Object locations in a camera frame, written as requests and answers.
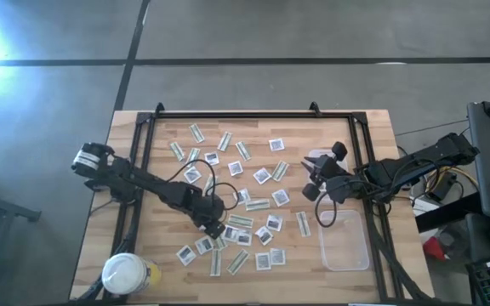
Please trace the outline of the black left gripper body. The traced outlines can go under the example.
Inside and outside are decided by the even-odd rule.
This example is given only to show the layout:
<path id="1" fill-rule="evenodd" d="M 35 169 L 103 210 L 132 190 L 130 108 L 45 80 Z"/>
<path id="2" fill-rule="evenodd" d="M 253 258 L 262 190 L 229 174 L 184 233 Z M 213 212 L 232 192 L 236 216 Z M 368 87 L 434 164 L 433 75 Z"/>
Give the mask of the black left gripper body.
<path id="1" fill-rule="evenodd" d="M 194 225 L 218 224 L 224 209 L 224 202 L 217 195 L 194 195 L 191 199 L 191 219 Z"/>

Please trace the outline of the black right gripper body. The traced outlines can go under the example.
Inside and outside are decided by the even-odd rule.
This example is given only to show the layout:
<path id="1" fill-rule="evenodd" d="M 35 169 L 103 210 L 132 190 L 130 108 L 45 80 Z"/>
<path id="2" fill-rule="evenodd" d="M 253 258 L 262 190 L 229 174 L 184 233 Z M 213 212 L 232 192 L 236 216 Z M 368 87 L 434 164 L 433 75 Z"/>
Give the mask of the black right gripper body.
<path id="1" fill-rule="evenodd" d="M 310 182 L 302 189 L 302 194 L 309 200 L 315 201 L 319 199 L 321 194 L 321 187 L 324 186 L 325 192 L 329 195 L 332 201 L 343 203 L 345 198 L 351 194 L 348 191 L 350 188 L 350 180 L 354 176 L 346 172 L 342 167 L 337 164 L 337 161 L 343 161 L 348 151 L 345 145 L 341 142 L 336 142 L 331 151 L 334 153 L 334 157 L 323 155 L 324 165 L 320 167 L 323 176 L 311 177 L 309 174 Z M 302 162 L 302 165 L 307 170 L 307 167 L 314 167 L 306 160 Z"/>

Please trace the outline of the small clear plastic container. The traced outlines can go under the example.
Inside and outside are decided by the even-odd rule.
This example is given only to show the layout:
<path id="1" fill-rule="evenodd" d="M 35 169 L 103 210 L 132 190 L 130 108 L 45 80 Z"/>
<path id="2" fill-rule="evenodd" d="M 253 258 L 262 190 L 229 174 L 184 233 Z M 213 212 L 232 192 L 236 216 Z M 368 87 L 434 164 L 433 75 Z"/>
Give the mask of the small clear plastic container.
<path id="1" fill-rule="evenodd" d="M 334 157 L 334 153 L 331 150 L 328 150 L 328 149 L 314 149 L 314 150 L 311 150 L 308 153 L 308 157 L 313 157 L 313 158 L 317 158 L 317 157 L 320 157 L 320 156 L 323 156 L 323 155 Z M 340 167 L 342 167 L 346 172 L 349 171 L 349 167 L 348 167 L 348 163 L 347 163 L 347 159 L 346 158 L 343 161 L 337 161 L 337 164 Z M 323 204 L 323 205 L 324 204 L 328 205 L 328 204 L 331 204 L 331 203 L 332 203 L 332 200 L 330 199 L 329 195 L 326 195 L 321 200 L 321 204 Z"/>

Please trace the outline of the large clear plastic container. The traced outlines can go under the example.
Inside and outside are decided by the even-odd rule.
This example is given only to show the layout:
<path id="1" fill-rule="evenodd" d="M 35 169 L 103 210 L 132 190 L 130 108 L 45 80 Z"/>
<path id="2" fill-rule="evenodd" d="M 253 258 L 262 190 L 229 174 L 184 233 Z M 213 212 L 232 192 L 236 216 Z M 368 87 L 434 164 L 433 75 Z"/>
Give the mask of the large clear plastic container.
<path id="1" fill-rule="evenodd" d="M 334 224 L 318 226 L 323 266 L 331 271 L 361 271 L 370 264 L 362 218 L 355 210 L 339 210 Z"/>

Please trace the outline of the white power strip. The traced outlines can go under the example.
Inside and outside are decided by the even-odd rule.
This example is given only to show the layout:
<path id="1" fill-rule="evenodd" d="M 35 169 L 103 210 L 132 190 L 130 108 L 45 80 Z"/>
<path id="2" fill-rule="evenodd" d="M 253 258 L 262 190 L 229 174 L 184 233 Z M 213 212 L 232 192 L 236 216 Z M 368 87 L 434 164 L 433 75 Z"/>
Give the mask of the white power strip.
<path id="1" fill-rule="evenodd" d="M 424 199 L 412 200 L 412 209 L 413 209 L 413 214 L 415 216 L 419 216 L 423 213 L 427 213 L 427 212 L 434 210 L 436 208 L 438 208 L 437 205 L 435 205 L 429 201 L 426 201 Z"/>

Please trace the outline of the white wipes canister yellow label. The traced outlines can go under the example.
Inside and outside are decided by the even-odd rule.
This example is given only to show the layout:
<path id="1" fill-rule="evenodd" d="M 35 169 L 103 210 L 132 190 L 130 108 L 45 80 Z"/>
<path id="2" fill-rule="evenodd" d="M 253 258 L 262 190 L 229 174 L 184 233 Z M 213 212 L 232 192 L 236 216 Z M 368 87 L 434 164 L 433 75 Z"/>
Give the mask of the white wipes canister yellow label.
<path id="1" fill-rule="evenodd" d="M 159 266 L 150 259 L 132 253 L 119 253 L 105 261 L 101 273 L 103 287 L 115 295 L 142 292 L 162 279 Z"/>

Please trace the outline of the black power box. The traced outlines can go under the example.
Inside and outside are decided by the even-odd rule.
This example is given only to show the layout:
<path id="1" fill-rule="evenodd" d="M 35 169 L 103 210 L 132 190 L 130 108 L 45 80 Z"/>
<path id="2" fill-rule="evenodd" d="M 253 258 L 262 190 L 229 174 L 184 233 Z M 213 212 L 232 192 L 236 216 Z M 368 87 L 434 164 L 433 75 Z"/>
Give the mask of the black power box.
<path id="1" fill-rule="evenodd" d="M 438 183 L 427 194 L 434 201 L 442 201 L 457 181 L 455 173 L 444 173 Z"/>

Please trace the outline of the red object on floor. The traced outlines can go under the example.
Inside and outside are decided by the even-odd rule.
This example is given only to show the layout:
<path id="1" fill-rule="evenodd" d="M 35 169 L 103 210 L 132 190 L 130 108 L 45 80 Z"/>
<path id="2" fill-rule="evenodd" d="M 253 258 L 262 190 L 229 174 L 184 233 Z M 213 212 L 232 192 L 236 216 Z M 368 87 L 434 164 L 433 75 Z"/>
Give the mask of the red object on floor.
<path id="1" fill-rule="evenodd" d="M 439 260 L 439 261 L 445 261 L 446 260 L 446 256 L 445 256 L 445 253 L 442 249 L 442 246 L 435 236 L 430 237 L 423 244 L 423 250 L 427 256 L 435 258 L 436 260 Z"/>

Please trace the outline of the black floor stand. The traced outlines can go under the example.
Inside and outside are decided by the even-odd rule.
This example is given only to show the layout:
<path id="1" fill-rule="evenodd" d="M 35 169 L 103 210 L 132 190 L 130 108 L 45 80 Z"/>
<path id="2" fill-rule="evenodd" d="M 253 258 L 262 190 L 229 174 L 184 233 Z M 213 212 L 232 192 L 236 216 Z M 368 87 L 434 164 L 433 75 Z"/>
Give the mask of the black floor stand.
<path id="1" fill-rule="evenodd" d="M 0 199 L 0 217 L 1 229 L 0 229 L 0 246 L 9 232 L 10 225 L 12 224 L 15 217 L 23 217 L 29 222 L 36 222 L 40 219 L 41 211 L 32 210 L 12 202 L 8 202 Z"/>

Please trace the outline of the black metal table frame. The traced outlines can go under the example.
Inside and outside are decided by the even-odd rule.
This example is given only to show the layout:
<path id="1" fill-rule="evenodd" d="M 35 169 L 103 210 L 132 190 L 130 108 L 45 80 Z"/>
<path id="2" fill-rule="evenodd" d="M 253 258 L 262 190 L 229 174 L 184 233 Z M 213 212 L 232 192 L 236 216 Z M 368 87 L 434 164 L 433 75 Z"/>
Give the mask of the black metal table frame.
<path id="1" fill-rule="evenodd" d="M 275 234 L 271 246 L 284 249 L 285 265 L 257 271 L 255 254 L 268 252 L 268 246 L 254 241 L 248 247 L 249 258 L 235 274 L 223 272 L 219 277 L 209 275 L 211 257 L 201 255 L 184 266 L 176 252 L 192 245 L 200 236 L 191 221 L 182 213 L 162 204 L 153 194 L 146 194 L 140 217 L 137 252 L 155 260 L 162 269 L 162 279 L 154 287 L 134 294 L 131 303 L 157 304 L 216 304 L 216 303 L 368 303 L 377 302 L 380 292 L 392 294 L 395 287 L 390 267 L 382 255 L 370 258 L 368 269 L 335 272 L 322 264 L 318 223 L 314 214 L 318 207 L 302 195 L 308 177 L 301 164 L 314 149 L 329 149 L 336 142 L 346 145 L 347 163 L 396 158 L 399 155 L 396 139 L 386 110 L 311 110 L 289 111 L 164 111 L 157 118 L 149 154 L 152 173 L 169 178 L 179 171 L 179 163 L 168 146 L 177 142 L 185 148 L 195 146 L 189 126 L 197 124 L 205 136 L 200 147 L 212 150 L 225 131 L 234 141 L 242 141 L 252 158 L 243 163 L 243 173 L 232 177 L 228 163 L 239 159 L 236 148 L 220 155 L 216 168 L 222 186 L 217 192 L 226 203 L 232 193 L 247 189 L 255 198 L 267 198 L 275 190 L 288 192 L 290 202 L 271 207 L 271 212 L 283 217 L 283 226 Z M 281 138 L 285 149 L 271 151 L 270 139 Z M 272 174 L 277 163 L 285 161 L 288 170 L 280 182 L 273 178 L 258 184 L 253 174 L 265 167 Z M 423 253 L 411 204 L 403 196 L 390 206 L 386 219 L 377 210 L 358 200 L 348 200 L 345 209 L 360 213 L 365 237 L 368 221 L 376 230 L 389 229 L 396 256 L 410 278 L 426 294 L 433 292 L 426 259 Z M 311 230 L 302 237 L 296 213 L 306 212 Z"/>

